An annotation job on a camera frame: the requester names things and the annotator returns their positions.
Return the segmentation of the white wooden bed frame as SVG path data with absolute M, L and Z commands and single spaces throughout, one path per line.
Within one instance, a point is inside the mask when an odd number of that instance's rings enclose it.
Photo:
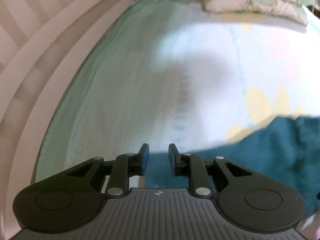
M 42 138 L 66 88 L 134 0 L 1 0 L 1 239 L 29 185 Z

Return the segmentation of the teal pants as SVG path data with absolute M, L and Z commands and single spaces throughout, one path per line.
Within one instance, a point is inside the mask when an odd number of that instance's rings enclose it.
M 204 160 L 224 156 L 297 189 L 305 217 L 319 211 L 319 117 L 277 116 L 239 142 L 195 153 Z

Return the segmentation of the pale patterned bed sheet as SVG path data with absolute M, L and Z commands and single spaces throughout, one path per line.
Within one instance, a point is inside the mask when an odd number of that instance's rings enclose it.
M 91 157 L 150 146 L 133 185 L 174 187 L 168 146 L 232 144 L 276 116 L 319 115 L 319 19 L 205 12 L 197 0 L 139 1 L 93 50 L 45 133 L 35 180 Z

